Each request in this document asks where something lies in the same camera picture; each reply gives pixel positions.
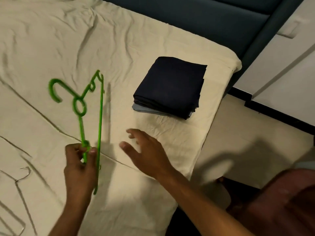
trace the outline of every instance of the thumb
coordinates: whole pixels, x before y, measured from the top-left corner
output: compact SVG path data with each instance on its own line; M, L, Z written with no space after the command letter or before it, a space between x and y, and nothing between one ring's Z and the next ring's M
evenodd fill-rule
M134 149L129 143L121 142L119 146L131 158L131 160L134 160L139 156L139 152L137 152L136 149Z
M86 166L88 168L96 169L96 156L97 156L97 148L92 147L88 152L87 163Z

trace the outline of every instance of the dark blue headboard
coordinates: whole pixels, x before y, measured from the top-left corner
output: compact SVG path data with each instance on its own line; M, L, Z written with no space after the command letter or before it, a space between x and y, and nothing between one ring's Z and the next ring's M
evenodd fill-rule
M243 68L253 63L303 0L105 0L210 39L233 50Z

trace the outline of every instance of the stack of folded clothes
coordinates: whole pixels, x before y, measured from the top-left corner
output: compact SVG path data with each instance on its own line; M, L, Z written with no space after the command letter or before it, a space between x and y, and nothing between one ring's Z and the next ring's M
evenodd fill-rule
M187 119L199 107L206 65L159 57L134 94L138 112Z

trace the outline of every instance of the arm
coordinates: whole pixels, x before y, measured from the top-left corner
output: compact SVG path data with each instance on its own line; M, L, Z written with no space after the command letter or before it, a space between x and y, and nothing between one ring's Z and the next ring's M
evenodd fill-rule
M81 144L65 147L67 165L65 167L65 185L67 200L65 208L49 233L49 236L76 236L80 229L91 194L96 184L96 148L88 153L88 162L81 162L86 149Z
M203 236L253 236L172 167L160 142L138 129L127 132L129 138L137 139L141 153L126 142L120 143L122 150L139 170L155 178L174 197Z

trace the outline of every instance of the fingernail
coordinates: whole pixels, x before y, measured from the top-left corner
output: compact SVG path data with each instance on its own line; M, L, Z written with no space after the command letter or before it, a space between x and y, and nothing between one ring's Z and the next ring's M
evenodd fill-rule
M89 153L96 153L97 152L97 148L96 147L92 147L90 150L89 150Z
M124 147L126 146L126 143L125 143L125 142L121 142L121 143L119 143L119 146L120 146L121 148L124 148Z

